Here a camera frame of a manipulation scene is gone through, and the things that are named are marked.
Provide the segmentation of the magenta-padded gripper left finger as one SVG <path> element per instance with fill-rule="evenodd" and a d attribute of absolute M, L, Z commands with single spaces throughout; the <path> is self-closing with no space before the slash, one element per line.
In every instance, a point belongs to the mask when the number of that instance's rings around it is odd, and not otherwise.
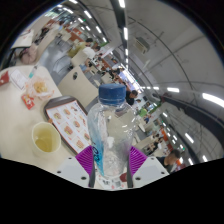
<path fill-rule="evenodd" d="M 93 188 L 95 165 L 92 148 L 88 146 L 76 156 L 65 159 L 55 174 L 81 187 Z"/>

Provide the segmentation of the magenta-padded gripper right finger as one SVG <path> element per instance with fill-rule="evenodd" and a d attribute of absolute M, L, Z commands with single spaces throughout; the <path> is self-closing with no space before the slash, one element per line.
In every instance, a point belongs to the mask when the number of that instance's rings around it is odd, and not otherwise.
<path fill-rule="evenodd" d="M 167 175 L 167 170 L 156 157 L 147 157 L 135 147 L 130 149 L 127 165 L 127 186 L 129 188 L 143 187 Z"/>

